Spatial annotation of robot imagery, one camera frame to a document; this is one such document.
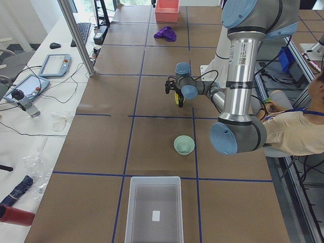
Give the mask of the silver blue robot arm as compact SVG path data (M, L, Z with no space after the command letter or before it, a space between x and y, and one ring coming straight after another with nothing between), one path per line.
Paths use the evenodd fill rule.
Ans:
M220 87L219 76L195 80L187 63L179 63L174 82L166 83L166 91L175 91L179 103L205 95L221 111L210 131L211 143L219 153L250 152L265 144L265 127L249 115L258 45L266 39L293 35L299 7L299 1L227 1L221 18L230 42L225 86Z

